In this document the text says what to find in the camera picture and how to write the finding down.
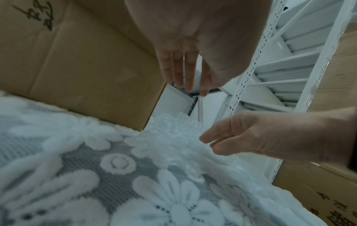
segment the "hand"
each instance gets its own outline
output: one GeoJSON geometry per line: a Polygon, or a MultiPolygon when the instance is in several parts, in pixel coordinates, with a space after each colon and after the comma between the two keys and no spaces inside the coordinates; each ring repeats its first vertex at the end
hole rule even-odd
{"type": "Polygon", "coordinates": [[[354,108],[291,114],[242,112],[217,122],[200,140],[218,155],[251,152],[293,161],[349,163],[357,132],[354,108]]]}
{"type": "Polygon", "coordinates": [[[125,3],[135,23],[154,44],[167,83],[175,82],[178,88],[185,83],[185,89],[191,92],[197,56],[201,54],[204,60],[200,94],[206,96],[211,89],[223,86],[249,67],[272,0],[125,0],[125,3]]]}

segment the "white metal shelving unit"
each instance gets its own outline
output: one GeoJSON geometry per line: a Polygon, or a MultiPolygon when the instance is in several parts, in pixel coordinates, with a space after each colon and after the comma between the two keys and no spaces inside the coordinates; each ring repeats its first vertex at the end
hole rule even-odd
{"type": "MultiPolygon", "coordinates": [[[[249,68],[220,88],[224,94],[200,99],[195,109],[190,108],[192,117],[210,126],[246,110],[307,111],[351,19],[356,0],[306,0],[283,11],[286,2],[274,0],[249,68]],[[215,101],[215,106],[205,104],[209,99],[215,101]]],[[[255,165],[270,182],[282,163],[279,159],[254,154],[238,157],[255,165]]]]}

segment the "brown cardboard box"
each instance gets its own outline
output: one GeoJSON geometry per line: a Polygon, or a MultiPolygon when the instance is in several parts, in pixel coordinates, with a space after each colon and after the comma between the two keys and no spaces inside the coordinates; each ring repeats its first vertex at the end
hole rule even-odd
{"type": "MultiPolygon", "coordinates": [[[[309,111],[357,106],[357,26],[350,25],[322,77],[309,111]]],[[[330,226],[357,225],[357,174],[329,164],[284,161],[273,185],[290,191],[330,226]]]]}
{"type": "Polygon", "coordinates": [[[114,27],[99,18],[110,1],[96,14],[74,0],[1,1],[0,89],[142,130],[165,83],[116,2],[111,23],[123,24],[114,27]]]}

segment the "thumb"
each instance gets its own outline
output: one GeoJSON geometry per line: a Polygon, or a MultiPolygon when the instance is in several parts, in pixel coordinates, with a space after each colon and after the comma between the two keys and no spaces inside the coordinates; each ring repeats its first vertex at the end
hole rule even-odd
{"type": "Polygon", "coordinates": [[[217,155],[228,156],[254,149],[254,142],[252,137],[253,136],[248,131],[246,131],[239,136],[225,139],[213,146],[213,153],[217,155]]]}

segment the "floral tablecloth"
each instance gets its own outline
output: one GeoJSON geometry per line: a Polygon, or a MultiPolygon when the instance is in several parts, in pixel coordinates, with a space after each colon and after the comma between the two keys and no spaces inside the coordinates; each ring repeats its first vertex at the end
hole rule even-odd
{"type": "Polygon", "coordinates": [[[0,93],[0,226],[325,225],[204,127],[158,116],[144,132],[0,93]]]}

